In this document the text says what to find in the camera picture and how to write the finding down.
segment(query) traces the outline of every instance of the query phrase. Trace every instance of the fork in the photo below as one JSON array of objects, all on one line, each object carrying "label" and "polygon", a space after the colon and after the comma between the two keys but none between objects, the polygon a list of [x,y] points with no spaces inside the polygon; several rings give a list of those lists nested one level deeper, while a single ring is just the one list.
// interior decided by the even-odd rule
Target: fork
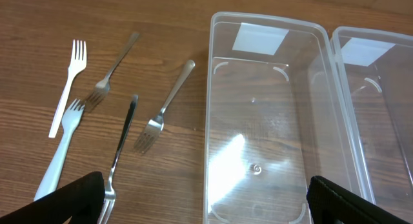
[{"label": "fork", "polygon": [[120,62],[125,57],[125,55],[128,53],[128,51],[131,49],[131,47],[134,45],[138,37],[139,37],[139,34],[136,32],[134,32],[130,36],[128,43],[125,45],[122,52],[117,57],[115,64],[113,64],[108,74],[105,76],[104,79],[97,82],[93,91],[89,95],[87,95],[86,98],[83,100],[83,102],[86,104],[86,112],[92,111],[96,107],[96,105],[98,105],[108,95],[109,90],[110,90],[110,87],[109,87],[110,76],[112,75],[114,70],[117,68],[117,66],[120,64]]},{"label": "fork", "polygon": [[53,159],[40,182],[39,188],[34,196],[35,201],[56,190],[70,140],[75,129],[80,123],[84,108],[85,106],[81,105],[80,99],[75,99],[63,115],[62,125],[64,133],[62,140],[60,141],[56,153],[54,154]]},{"label": "fork", "polygon": [[60,121],[62,120],[63,112],[65,111],[67,99],[70,93],[70,87],[76,75],[86,68],[87,52],[86,41],[73,40],[72,58],[68,67],[68,77],[56,112],[53,117],[52,127],[50,128],[49,137],[55,138],[57,130],[59,129]]},{"label": "fork", "polygon": [[161,134],[161,131],[163,130],[163,114],[165,113],[165,110],[166,108],[168,108],[169,103],[175,97],[177,91],[179,90],[179,88],[181,88],[183,82],[187,79],[194,67],[195,62],[193,60],[188,60],[186,62],[174,87],[170,91],[169,96],[165,101],[165,104],[162,106],[161,111],[158,113],[156,117],[153,117],[149,120],[148,124],[136,140],[135,149],[140,151],[142,154],[144,154],[154,144],[155,140]]},{"label": "fork", "polygon": [[119,144],[117,146],[115,159],[112,164],[112,168],[110,169],[108,183],[105,186],[105,202],[103,203],[102,212],[99,217],[99,220],[97,221],[98,224],[105,224],[108,222],[110,213],[112,213],[112,209],[115,205],[116,192],[112,186],[112,181],[114,178],[117,160],[119,159],[119,156],[121,155],[123,143],[125,143],[125,139],[126,139],[126,136],[128,135],[130,124],[132,123],[132,120],[134,118],[135,109],[137,106],[137,99],[138,99],[137,95],[132,96],[132,101],[130,102],[128,114],[126,115],[125,124],[123,125],[121,139],[119,140]]}]

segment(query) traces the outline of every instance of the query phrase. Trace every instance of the white sticker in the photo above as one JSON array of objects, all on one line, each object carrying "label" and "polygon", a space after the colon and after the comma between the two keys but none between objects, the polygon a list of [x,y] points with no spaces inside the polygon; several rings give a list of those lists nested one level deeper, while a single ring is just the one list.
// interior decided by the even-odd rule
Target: white sticker
[{"label": "white sticker", "polygon": [[395,44],[352,37],[341,49],[343,62],[357,66],[370,66]]},{"label": "white sticker", "polygon": [[241,23],[233,50],[274,55],[289,30]]}]

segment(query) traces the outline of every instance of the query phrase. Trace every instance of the metal fork handle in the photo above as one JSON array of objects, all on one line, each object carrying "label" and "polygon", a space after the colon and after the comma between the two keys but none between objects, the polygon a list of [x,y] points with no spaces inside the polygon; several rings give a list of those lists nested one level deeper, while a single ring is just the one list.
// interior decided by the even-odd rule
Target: metal fork handle
[{"label": "metal fork handle", "polygon": [[112,180],[113,180],[114,173],[115,173],[115,168],[117,165],[117,160],[119,159],[119,156],[121,155],[123,143],[125,143],[125,139],[126,139],[126,136],[128,135],[130,124],[132,123],[132,120],[134,118],[135,109],[137,106],[137,99],[138,99],[137,95],[132,96],[132,101],[130,102],[128,114],[126,115],[125,124],[123,125],[121,139],[119,140],[119,144],[117,146],[116,156],[112,164],[112,168],[110,169],[108,184],[112,184]]},{"label": "metal fork handle", "polygon": [[122,61],[122,59],[125,57],[125,55],[129,52],[129,50],[131,49],[131,47],[134,45],[134,43],[136,42],[137,38],[139,37],[139,33],[134,32],[128,40],[128,43],[123,47],[122,52],[119,54],[119,56],[116,59],[115,64],[113,64],[113,66],[111,67],[111,69],[109,70],[108,74],[106,74],[105,79],[109,80],[110,76],[112,75],[112,73],[114,72],[114,70],[117,68],[117,66],[120,64],[120,62]]},{"label": "metal fork handle", "polygon": [[189,74],[191,73],[192,69],[195,67],[195,62],[193,60],[188,60],[185,66],[182,69],[181,74],[179,75],[178,79],[172,90],[169,93],[168,98],[165,101],[165,104],[161,108],[161,113],[165,113],[166,108],[168,108],[169,103],[173,100],[178,90],[181,88],[183,82],[188,78]]}]

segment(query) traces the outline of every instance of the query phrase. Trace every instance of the clear plastic container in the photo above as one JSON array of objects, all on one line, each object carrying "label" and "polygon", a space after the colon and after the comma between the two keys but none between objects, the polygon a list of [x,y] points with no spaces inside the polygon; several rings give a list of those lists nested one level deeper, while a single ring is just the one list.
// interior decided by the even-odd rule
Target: clear plastic container
[{"label": "clear plastic container", "polygon": [[372,202],[413,222],[413,37],[339,27],[331,40],[354,158]]},{"label": "clear plastic container", "polygon": [[373,201],[363,161],[354,161],[339,79],[323,27],[213,16],[204,223],[310,223],[314,175]]}]

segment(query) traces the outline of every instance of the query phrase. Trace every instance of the brown wood surface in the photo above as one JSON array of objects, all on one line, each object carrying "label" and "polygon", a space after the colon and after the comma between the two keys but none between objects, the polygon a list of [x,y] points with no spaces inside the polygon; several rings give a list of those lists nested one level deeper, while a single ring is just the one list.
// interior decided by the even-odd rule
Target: brown wood surface
[{"label": "brown wood surface", "polygon": [[[114,185],[110,223],[201,223],[210,18],[219,11],[302,19],[413,35],[406,0],[0,0],[0,216],[33,200],[63,133],[48,138],[66,83],[72,40],[87,42],[88,64],[70,99],[83,97],[106,74],[133,31],[141,34],[110,80],[108,97],[76,130],[59,187],[91,172],[106,179],[132,94],[139,104]],[[133,143],[157,114],[187,59],[197,67],[165,115],[165,129],[144,157]],[[399,174],[388,162],[374,175]],[[409,206],[382,207],[413,221]]]}]

